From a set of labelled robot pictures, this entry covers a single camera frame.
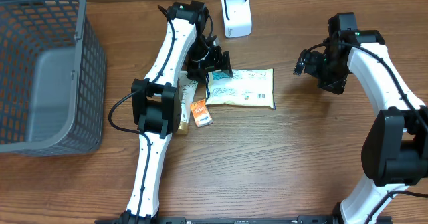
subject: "white device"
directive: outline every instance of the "white device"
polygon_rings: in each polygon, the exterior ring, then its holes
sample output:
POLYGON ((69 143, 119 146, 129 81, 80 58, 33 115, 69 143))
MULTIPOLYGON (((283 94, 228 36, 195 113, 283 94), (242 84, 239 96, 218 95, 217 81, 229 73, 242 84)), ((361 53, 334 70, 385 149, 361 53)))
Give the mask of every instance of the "white device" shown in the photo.
POLYGON ((226 37, 242 37, 251 33, 249 0, 221 0, 226 37))

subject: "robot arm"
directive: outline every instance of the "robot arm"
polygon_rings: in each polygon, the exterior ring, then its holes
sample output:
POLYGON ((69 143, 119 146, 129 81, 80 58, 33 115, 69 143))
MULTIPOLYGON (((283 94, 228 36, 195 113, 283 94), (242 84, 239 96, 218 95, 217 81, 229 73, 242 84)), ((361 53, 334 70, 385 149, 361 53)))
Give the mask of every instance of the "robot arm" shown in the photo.
MULTIPOLYGON (((409 87, 407 87, 406 83, 404 83, 403 79, 400 77, 389 58, 388 49, 385 45, 379 43, 363 43, 361 47, 383 58, 385 63, 392 69, 401 88, 404 93, 406 93, 407 98, 415 109, 420 109, 420 106, 424 106, 424 103, 410 91, 409 87)), ((372 104, 375 114, 379 113, 379 110, 387 110, 389 107, 393 106, 397 107, 399 110, 409 109, 398 93, 397 87, 394 85, 388 71, 372 56, 359 49, 352 48, 348 57, 348 69, 360 81, 372 104)))
MULTIPOLYGON (((384 59, 385 63, 387 63, 394 72, 400 86, 415 109, 420 109, 420 106, 424 106, 424 103, 410 91, 400 77, 389 58, 385 45, 379 43, 363 43, 361 47, 384 59)), ((374 113, 379 113, 380 110, 388 110, 389 107, 396 107, 399 110, 409 109, 398 93, 397 87, 394 85, 385 67, 382 66, 381 63, 378 63, 372 56, 359 49, 352 48, 348 58, 348 68, 360 81, 372 104, 374 113)), ((404 183, 386 184, 383 187, 378 187, 372 179, 364 174, 351 195, 340 204, 340 212, 344 223, 364 223, 386 195, 391 191, 404 191, 408 187, 409 186, 404 183)), ((392 199, 388 198, 380 208, 372 214, 370 217, 370 224, 376 223, 379 214, 391 201, 392 199)))
POLYGON ((328 28, 329 38, 316 46, 325 46, 324 53, 304 50, 294 73, 304 70, 319 79, 318 87, 335 94, 343 93, 348 74, 354 74, 363 86, 377 118, 362 148, 364 175, 335 214, 340 223, 374 224, 395 196, 393 191, 404 191, 428 175, 428 136, 385 66, 361 48, 383 59, 425 122, 428 111, 400 77, 378 31, 359 31, 353 13, 339 13, 329 20, 328 28), (403 131, 415 135, 406 145, 403 131))
POLYGON ((215 37, 202 34, 209 18, 204 3, 174 3, 163 12, 169 22, 159 55, 145 79, 134 80, 129 95, 132 96, 134 123, 140 133, 140 156, 127 209, 113 223, 150 223, 156 218, 165 153, 181 119, 177 86, 185 60, 190 79, 205 82, 207 72, 214 70, 232 76, 229 52, 221 53, 221 48, 215 45, 215 37), (161 101, 151 100, 154 95, 160 96, 161 101))

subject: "small orange packet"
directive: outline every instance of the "small orange packet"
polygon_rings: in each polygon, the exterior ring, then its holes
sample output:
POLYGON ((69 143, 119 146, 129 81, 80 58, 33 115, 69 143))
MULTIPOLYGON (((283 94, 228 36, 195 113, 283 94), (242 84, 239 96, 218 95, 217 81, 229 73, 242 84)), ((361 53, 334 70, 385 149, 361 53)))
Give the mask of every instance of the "small orange packet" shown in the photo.
POLYGON ((192 110, 196 126, 203 127, 213 123, 213 119, 209 115, 208 109, 205 105, 205 99, 192 103, 190 105, 190 109, 192 110))

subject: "white snack package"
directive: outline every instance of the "white snack package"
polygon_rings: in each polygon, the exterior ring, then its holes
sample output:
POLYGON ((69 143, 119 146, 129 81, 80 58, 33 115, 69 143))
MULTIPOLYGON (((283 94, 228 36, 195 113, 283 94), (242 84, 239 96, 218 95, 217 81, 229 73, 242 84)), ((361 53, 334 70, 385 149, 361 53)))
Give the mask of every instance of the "white snack package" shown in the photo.
POLYGON ((266 106, 275 110, 274 69, 232 71, 233 78, 221 71, 207 74, 206 105, 266 106))

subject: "gray basket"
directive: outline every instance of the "gray basket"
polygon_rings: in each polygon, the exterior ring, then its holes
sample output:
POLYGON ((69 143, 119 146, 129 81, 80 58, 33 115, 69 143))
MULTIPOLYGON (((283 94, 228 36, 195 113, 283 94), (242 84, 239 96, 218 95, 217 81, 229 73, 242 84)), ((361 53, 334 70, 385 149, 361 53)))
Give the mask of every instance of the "gray basket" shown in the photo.
POLYGON ((106 58, 86 0, 0 0, 0 152, 100 147, 106 58))

